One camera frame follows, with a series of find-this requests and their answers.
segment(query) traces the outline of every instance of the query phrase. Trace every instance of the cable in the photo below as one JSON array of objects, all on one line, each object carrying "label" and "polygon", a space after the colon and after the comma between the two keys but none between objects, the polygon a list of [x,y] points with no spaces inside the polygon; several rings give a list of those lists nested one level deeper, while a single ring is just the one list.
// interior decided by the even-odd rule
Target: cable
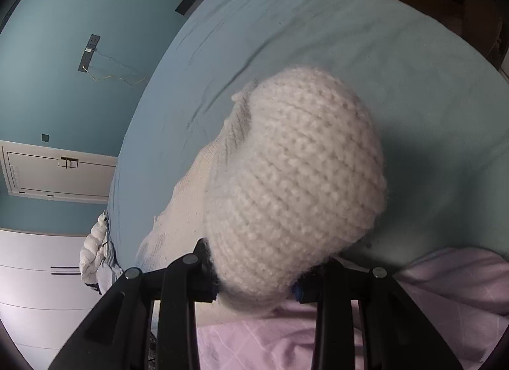
[{"label": "cable", "polygon": [[139,72],[136,68],[133,68],[133,67],[130,67],[128,65],[125,65],[123,63],[121,63],[119,60],[117,60],[116,58],[113,58],[111,56],[107,56],[107,55],[104,55],[104,54],[101,54],[98,50],[94,49],[93,50],[95,53],[97,53],[98,55],[108,59],[108,60],[111,60],[111,61],[115,61],[117,64],[119,64],[121,67],[127,69],[127,70],[130,70],[133,74],[137,73],[137,74],[141,74],[143,75],[142,72]]},{"label": "cable", "polygon": [[107,76],[105,76],[105,77],[96,78],[96,77],[94,77],[94,76],[93,76],[93,75],[92,75],[92,74],[91,74],[91,73],[90,73],[90,72],[89,72],[89,71],[85,68],[85,66],[84,66],[84,65],[83,65],[83,70],[85,70],[85,72],[86,72],[86,73],[87,73],[90,77],[92,77],[92,79],[93,79],[94,81],[97,81],[97,82],[98,82],[99,80],[101,80],[101,79],[106,79],[106,78],[116,78],[116,79],[121,79],[123,82],[128,83],[128,84],[129,84],[130,86],[132,86],[132,87],[134,87],[136,84],[138,84],[138,83],[140,83],[140,82],[142,82],[142,81],[146,81],[146,82],[148,82],[148,80],[147,80],[145,77],[144,77],[144,78],[142,78],[141,80],[138,80],[138,81],[137,81],[137,82],[135,82],[134,84],[131,84],[129,81],[125,80],[124,78],[122,78],[122,77],[117,77],[116,75],[107,75]]},{"label": "cable", "polygon": [[[111,61],[116,62],[116,63],[117,63],[118,65],[120,65],[122,68],[125,68],[126,70],[129,70],[129,71],[131,72],[131,74],[133,74],[133,75],[134,75],[134,74],[143,75],[143,73],[139,72],[136,68],[130,67],[130,66],[128,66],[128,65],[125,65],[125,64],[121,63],[119,60],[117,60],[116,58],[113,58],[113,57],[108,56],[108,55],[101,54],[101,53],[100,53],[98,50],[96,50],[96,49],[94,49],[94,50],[93,50],[93,52],[94,52],[94,53],[96,53],[96,54],[98,54],[98,55],[100,55],[100,56],[102,56],[102,57],[104,57],[104,58],[106,58],[106,59],[108,59],[108,60],[111,60]],[[122,78],[122,77],[117,77],[116,75],[107,75],[107,76],[105,76],[105,77],[96,78],[96,77],[94,77],[94,76],[93,76],[93,75],[92,75],[92,74],[91,74],[91,73],[90,73],[90,72],[89,72],[89,71],[85,68],[85,66],[83,66],[83,70],[85,70],[85,71],[86,71],[86,73],[87,73],[90,77],[92,77],[92,79],[93,79],[94,81],[96,81],[96,82],[98,82],[98,81],[99,81],[99,80],[101,80],[101,79],[106,79],[106,78],[116,78],[116,79],[120,79],[120,80],[122,80],[123,82],[128,83],[128,84],[129,84],[130,86],[132,86],[132,87],[134,87],[136,84],[138,84],[138,83],[140,83],[140,82],[143,82],[143,81],[149,82],[146,76],[145,76],[145,77],[143,77],[142,79],[138,80],[138,81],[137,81],[137,82],[135,82],[134,84],[131,84],[129,81],[125,80],[124,78]]]}]

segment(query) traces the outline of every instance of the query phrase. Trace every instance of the teal wall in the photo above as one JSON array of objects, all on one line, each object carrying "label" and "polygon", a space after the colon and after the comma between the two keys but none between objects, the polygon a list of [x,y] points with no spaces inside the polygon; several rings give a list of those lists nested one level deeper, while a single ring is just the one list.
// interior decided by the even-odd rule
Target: teal wall
[{"label": "teal wall", "polygon": [[[146,83],[96,82],[78,72],[85,45],[99,35],[102,54],[141,73],[130,75],[95,54],[94,76],[150,77],[185,21],[174,12],[180,1],[21,0],[0,33],[0,139],[118,155]],[[41,142],[42,133],[49,143]],[[3,228],[86,233],[102,209],[11,197],[0,187]]]}]

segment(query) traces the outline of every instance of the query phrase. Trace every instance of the screw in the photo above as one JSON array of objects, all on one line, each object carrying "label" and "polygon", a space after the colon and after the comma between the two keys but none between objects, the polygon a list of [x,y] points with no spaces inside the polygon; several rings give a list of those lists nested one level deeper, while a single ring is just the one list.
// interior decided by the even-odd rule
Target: screw
[{"label": "screw", "polygon": [[140,274],[140,270],[138,268],[129,268],[126,272],[125,272],[125,276],[127,279],[134,279],[134,278],[138,278],[139,277],[139,274]]},{"label": "screw", "polygon": [[182,262],[187,265],[193,265],[198,262],[198,257],[195,254],[187,254],[184,258],[182,258]]},{"label": "screw", "polygon": [[382,267],[373,268],[373,275],[375,278],[385,278],[387,276],[387,271]]}]

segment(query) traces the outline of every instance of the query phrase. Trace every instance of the cabinet door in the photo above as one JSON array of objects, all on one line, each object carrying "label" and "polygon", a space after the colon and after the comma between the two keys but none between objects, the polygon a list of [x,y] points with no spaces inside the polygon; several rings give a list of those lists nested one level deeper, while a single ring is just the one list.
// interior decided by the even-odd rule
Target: cabinet door
[{"label": "cabinet door", "polygon": [[116,158],[0,142],[9,194],[50,200],[106,203]]}]

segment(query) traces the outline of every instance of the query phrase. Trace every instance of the wall socket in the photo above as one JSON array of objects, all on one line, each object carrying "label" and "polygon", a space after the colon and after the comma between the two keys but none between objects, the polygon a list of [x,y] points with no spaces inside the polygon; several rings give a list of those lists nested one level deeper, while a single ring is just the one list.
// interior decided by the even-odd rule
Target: wall socket
[{"label": "wall socket", "polygon": [[81,57],[80,66],[78,67],[78,71],[87,72],[88,66],[90,65],[90,61],[92,60],[92,55],[94,50],[99,43],[100,36],[98,35],[90,35],[88,39],[87,46],[85,47],[85,51],[83,52],[83,56]]}]

